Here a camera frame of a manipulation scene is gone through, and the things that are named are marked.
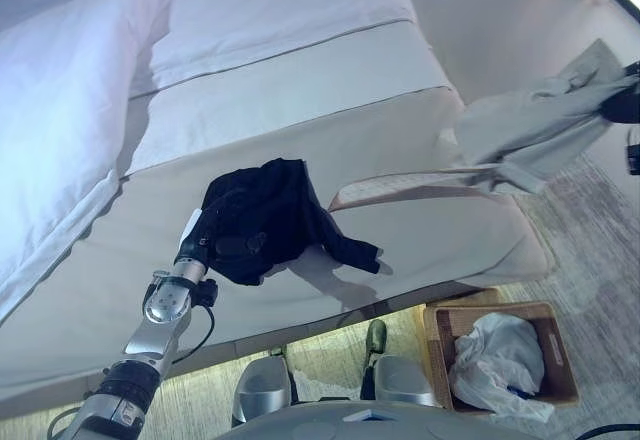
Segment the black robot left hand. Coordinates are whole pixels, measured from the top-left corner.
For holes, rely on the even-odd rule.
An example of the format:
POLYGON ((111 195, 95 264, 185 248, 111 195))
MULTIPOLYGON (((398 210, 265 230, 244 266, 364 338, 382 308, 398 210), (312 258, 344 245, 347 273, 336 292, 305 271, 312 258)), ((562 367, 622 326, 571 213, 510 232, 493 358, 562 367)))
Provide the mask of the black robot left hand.
POLYGON ((261 252, 267 240, 265 232, 240 233, 223 225, 216 208, 201 210, 185 231, 176 260, 192 259, 213 267, 216 263, 249 259, 261 252))

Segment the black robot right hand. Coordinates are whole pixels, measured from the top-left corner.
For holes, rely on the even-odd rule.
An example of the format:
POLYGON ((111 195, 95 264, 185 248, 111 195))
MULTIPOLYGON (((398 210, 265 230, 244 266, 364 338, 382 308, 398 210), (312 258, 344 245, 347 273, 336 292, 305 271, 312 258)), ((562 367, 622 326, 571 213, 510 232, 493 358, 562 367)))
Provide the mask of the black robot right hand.
POLYGON ((626 66, 625 74, 635 83, 604 101, 599 113, 612 123, 634 125, 639 123, 639 62, 626 66))

